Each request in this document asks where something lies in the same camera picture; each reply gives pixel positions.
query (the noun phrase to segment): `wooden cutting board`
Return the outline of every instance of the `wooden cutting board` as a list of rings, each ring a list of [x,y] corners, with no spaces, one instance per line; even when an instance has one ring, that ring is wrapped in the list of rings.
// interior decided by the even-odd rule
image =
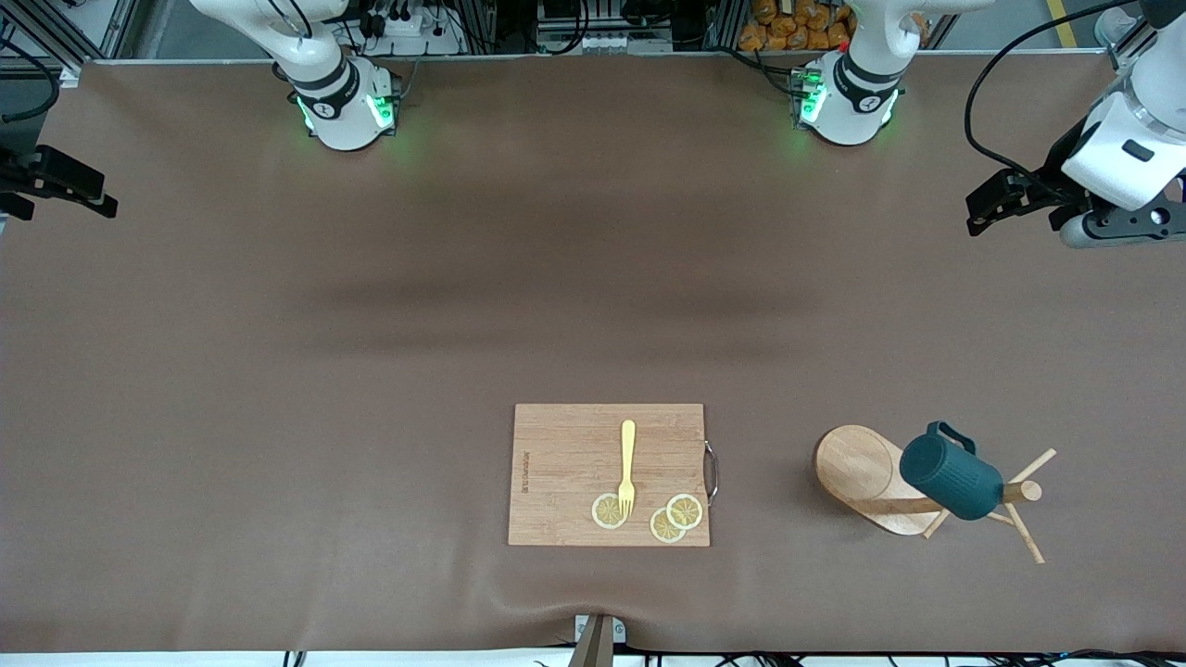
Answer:
[[[625,419],[637,425],[635,510],[610,531],[592,510],[621,482]],[[650,519],[677,494],[696,496],[704,517],[668,545],[651,534]],[[707,547],[704,406],[517,405],[510,496],[511,545]]]

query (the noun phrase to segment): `wooden base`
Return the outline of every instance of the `wooden base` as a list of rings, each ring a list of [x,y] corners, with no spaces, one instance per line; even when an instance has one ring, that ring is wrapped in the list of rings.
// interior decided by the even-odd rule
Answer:
[[[841,426],[816,447],[816,475],[828,493],[878,526],[918,535],[942,509],[898,472],[901,450],[865,426]]]

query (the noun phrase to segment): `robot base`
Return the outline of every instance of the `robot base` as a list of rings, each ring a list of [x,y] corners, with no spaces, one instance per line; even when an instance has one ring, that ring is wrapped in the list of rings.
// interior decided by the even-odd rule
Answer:
[[[881,126],[890,122],[898,93],[884,104],[874,99],[881,106],[876,113],[856,112],[837,89],[835,71],[840,58],[839,51],[829,51],[805,65],[802,74],[796,72],[792,89],[802,90],[805,96],[791,99],[791,113],[798,127],[811,129],[833,144],[856,146],[873,139]]]
[[[400,116],[400,80],[366,58],[351,57],[350,62],[358,68],[361,81],[358,91],[338,117],[319,117],[301,104],[310,136],[317,136],[334,151],[357,151],[384,134],[394,135]]]

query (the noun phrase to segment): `brown tablecloth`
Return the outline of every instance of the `brown tablecloth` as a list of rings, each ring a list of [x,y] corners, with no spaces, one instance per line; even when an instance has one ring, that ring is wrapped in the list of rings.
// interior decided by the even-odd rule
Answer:
[[[1186,648],[1181,246],[964,231],[983,58],[919,58],[857,148],[727,58],[421,68],[395,139],[302,134],[266,66],[88,66],[43,140],[120,216],[2,237],[5,650],[548,644]],[[398,65],[407,71],[406,65]],[[1110,78],[1014,57],[989,145],[1037,164]],[[506,546],[516,402],[703,402],[707,550]],[[1008,527],[879,531],[818,438],[946,419]]]

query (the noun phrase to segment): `teal mug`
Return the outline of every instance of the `teal mug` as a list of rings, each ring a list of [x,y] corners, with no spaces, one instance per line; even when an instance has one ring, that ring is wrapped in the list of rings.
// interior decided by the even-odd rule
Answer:
[[[976,457],[976,443],[945,421],[911,440],[898,465],[903,479],[959,519],[983,519],[1001,502],[1005,481]]]

